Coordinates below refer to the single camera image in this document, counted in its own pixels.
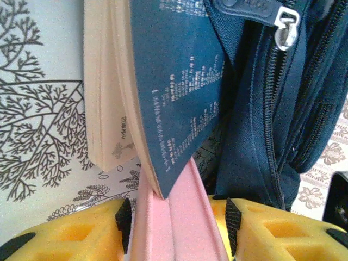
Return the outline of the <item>floral table cover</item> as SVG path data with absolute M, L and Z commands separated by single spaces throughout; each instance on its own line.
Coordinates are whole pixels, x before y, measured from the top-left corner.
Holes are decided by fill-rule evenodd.
M 136 204 L 140 164 L 88 158 L 83 0 L 0 0 L 0 223 Z

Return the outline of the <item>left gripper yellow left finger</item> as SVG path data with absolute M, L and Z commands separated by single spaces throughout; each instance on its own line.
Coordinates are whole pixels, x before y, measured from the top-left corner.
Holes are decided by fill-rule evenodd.
M 131 225 L 130 200 L 111 200 L 22 231 L 0 261 L 124 261 Z

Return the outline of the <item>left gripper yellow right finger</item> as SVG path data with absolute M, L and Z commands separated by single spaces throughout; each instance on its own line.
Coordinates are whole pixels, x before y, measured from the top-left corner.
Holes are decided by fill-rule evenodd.
M 348 232 L 242 198 L 210 195 L 230 261 L 348 261 Z

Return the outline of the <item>navy blue backpack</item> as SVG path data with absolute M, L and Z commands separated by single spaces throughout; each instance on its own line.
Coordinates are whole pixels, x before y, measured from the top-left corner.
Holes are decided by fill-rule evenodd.
M 290 210 L 348 95 L 348 0 L 204 0 L 233 72 L 217 195 Z

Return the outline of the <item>blue book with white print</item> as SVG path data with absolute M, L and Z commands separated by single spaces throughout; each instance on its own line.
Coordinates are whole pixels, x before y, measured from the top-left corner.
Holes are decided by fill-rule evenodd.
M 203 0 L 83 0 L 88 156 L 138 156 L 167 198 L 221 116 L 226 56 Z

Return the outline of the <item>pink pencil case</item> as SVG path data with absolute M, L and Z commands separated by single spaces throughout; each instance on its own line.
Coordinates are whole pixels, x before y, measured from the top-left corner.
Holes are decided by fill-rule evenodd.
M 130 261 L 229 261 L 194 159 L 163 200 L 140 171 Z

